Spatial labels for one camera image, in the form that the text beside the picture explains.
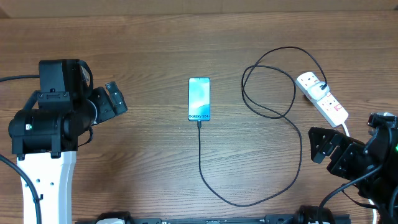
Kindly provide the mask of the white power strip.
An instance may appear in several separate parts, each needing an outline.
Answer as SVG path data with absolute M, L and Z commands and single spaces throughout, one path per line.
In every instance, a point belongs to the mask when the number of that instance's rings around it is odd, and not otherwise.
M 313 72 L 306 72 L 301 74 L 295 81 L 299 89 L 307 96 L 307 90 L 314 84 L 320 82 Z M 319 101 L 310 102 L 316 107 L 321 115 L 328 121 L 332 128 L 337 126 L 344 126 L 349 114 L 343 108 L 342 104 L 329 92 Z

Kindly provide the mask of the blue Galaxy smartphone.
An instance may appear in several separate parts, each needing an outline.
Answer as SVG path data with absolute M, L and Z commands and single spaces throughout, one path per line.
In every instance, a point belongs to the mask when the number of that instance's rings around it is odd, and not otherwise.
M 193 77 L 188 80 L 188 120 L 211 119 L 211 81 L 208 77 Z

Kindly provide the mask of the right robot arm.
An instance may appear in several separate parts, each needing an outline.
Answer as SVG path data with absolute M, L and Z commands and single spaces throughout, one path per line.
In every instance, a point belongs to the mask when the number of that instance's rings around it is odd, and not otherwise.
M 348 180 L 329 193 L 319 206 L 302 206 L 293 223 L 343 223 L 325 208 L 336 194 L 355 186 L 359 196 L 372 200 L 364 208 L 375 209 L 380 223 L 397 223 L 397 116 L 373 113 L 368 120 L 371 138 L 367 143 L 334 129 L 310 128 L 311 159 L 330 158 L 330 174 Z

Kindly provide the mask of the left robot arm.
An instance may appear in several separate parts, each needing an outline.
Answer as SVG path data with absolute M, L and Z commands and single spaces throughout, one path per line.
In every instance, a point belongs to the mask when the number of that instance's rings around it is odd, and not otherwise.
M 24 223 L 71 223 L 72 180 L 78 138 L 127 111 L 115 82 L 95 88 L 79 59 L 42 60 L 40 88 L 9 123 L 21 177 Z

